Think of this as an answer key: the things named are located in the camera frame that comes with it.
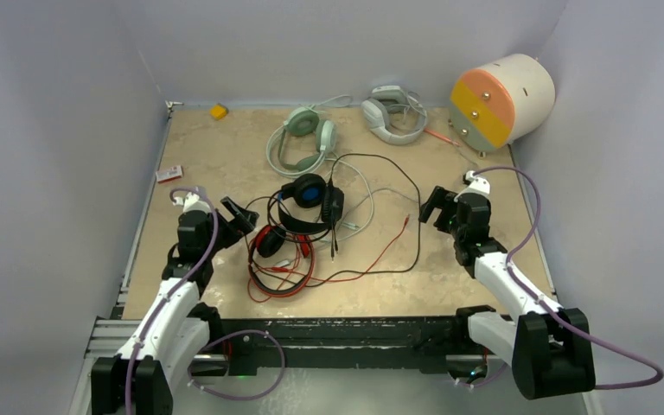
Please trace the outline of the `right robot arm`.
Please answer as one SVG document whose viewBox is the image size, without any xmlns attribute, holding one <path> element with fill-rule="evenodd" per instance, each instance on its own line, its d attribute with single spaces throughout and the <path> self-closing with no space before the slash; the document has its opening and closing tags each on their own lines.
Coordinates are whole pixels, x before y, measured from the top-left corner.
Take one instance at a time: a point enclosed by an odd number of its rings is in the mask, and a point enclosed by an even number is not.
<svg viewBox="0 0 664 415">
<path fill-rule="evenodd" d="M 436 186 L 420 208 L 419 220 L 437 210 L 434 226 L 453 237 L 457 263 L 486 287 L 508 315 L 476 311 L 453 325 L 453 345 L 470 352 L 482 345 L 510 366 L 514 383 L 527 399 L 594 389 L 596 375 L 591 343 L 572 333 L 588 331 L 585 314 L 565 309 L 507 261 L 508 250 L 490 231 L 491 203 L 483 193 L 457 194 Z"/>
</svg>

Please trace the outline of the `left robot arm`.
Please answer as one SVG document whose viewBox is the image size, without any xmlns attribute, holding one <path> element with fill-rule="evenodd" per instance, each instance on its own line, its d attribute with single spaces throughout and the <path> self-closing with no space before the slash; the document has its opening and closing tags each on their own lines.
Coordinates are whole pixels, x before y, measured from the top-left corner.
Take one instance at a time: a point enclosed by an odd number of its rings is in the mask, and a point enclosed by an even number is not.
<svg viewBox="0 0 664 415">
<path fill-rule="evenodd" d="M 93 414 L 171 414 L 195 353 L 211 354 L 222 345 L 219 314 L 201 304 L 201 294 L 214 272 L 213 256 L 251 233 L 259 214 L 225 197 L 220 203 L 232 215 L 226 220 L 201 188 L 175 189 L 169 197 L 182 209 L 178 241 L 144 318 L 113 356 L 93 364 Z"/>
</svg>

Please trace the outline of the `red headphones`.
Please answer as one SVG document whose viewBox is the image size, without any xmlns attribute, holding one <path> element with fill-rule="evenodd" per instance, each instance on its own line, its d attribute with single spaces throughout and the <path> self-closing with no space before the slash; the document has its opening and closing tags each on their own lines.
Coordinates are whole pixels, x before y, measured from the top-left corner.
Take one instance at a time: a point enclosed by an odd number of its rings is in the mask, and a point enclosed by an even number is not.
<svg viewBox="0 0 664 415">
<path fill-rule="evenodd" d="M 316 250 L 310 236 L 266 225 L 247 243 L 247 250 L 246 292 L 255 303 L 292 297 L 312 282 Z"/>
</svg>

